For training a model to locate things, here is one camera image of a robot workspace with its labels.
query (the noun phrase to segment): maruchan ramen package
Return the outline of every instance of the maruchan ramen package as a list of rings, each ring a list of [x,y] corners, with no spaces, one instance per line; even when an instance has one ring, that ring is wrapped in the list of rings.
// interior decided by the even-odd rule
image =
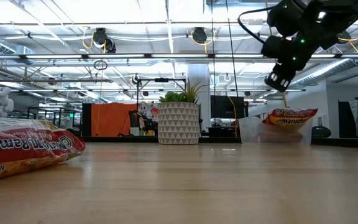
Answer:
[[[263,120],[263,123],[297,131],[306,121],[316,115],[317,111],[318,109],[274,109]]]
[[[84,149],[49,121],[0,118],[0,178],[67,161]]]

